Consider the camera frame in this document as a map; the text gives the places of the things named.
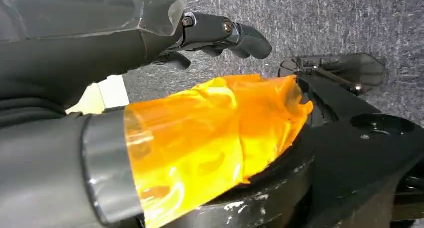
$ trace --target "circular hole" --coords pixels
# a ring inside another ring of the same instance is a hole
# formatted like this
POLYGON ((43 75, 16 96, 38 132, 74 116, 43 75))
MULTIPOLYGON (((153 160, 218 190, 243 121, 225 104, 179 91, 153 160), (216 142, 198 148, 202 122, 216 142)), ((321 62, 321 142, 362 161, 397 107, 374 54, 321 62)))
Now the circular hole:
POLYGON ((353 117, 350 123, 362 131, 386 136, 403 135, 415 128, 415 125, 406 119, 385 114, 362 114, 353 117))

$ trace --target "screw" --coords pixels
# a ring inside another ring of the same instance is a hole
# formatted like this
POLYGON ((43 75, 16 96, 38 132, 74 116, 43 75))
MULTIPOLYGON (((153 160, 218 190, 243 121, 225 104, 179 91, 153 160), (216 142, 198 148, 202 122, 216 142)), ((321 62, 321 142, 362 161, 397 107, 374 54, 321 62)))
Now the screw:
POLYGON ((224 24, 223 24, 223 27, 224 27, 224 32, 226 32, 226 33, 232 33, 233 32, 233 24, 230 22, 230 21, 224 21, 224 24))
POLYGON ((182 23, 184 27, 190 27, 193 26, 194 22, 191 17, 185 17, 182 19, 182 23))
POLYGON ((364 87, 362 86, 362 84, 357 83, 355 84, 354 88, 356 92, 361 92, 364 87))

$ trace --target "gray carpet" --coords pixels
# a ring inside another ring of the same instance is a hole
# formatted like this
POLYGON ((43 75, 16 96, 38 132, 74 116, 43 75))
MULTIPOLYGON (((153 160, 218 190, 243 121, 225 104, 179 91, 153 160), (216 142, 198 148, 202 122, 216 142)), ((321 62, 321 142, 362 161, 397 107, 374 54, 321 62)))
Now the gray carpet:
POLYGON ((364 98, 424 125, 424 0, 184 0, 188 10, 253 25, 273 44, 265 60, 186 53, 187 71, 149 66, 124 76, 131 102, 164 97, 228 74, 275 77, 289 56, 366 52, 386 63, 385 83, 364 98))

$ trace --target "translucent orange film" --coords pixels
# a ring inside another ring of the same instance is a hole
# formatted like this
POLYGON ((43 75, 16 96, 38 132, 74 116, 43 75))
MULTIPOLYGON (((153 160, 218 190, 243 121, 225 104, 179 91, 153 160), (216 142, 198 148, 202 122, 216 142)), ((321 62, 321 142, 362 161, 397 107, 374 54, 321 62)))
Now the translucent orange film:
POLYGON ((294 141, 311 102, 295 77, 215 78, 131 104, 125 135, 148 228, 158 228, 263 171, 294 141))

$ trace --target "black screw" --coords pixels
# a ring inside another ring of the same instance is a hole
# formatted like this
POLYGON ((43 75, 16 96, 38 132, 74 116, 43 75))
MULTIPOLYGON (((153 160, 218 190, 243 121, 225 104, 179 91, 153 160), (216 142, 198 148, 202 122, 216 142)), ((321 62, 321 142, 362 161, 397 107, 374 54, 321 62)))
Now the black screw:
POLYGON ((224 32, 226 33, 232 33, 233 32, 233 24, 231 23, 231 21, 224 21, 223 24, 223 28, 224 28, 224 32))
POLYGON ((194 22, 191 17, 185 17, 182 19, 182 23, 184 27, 190 27, 193 26, 194 22))

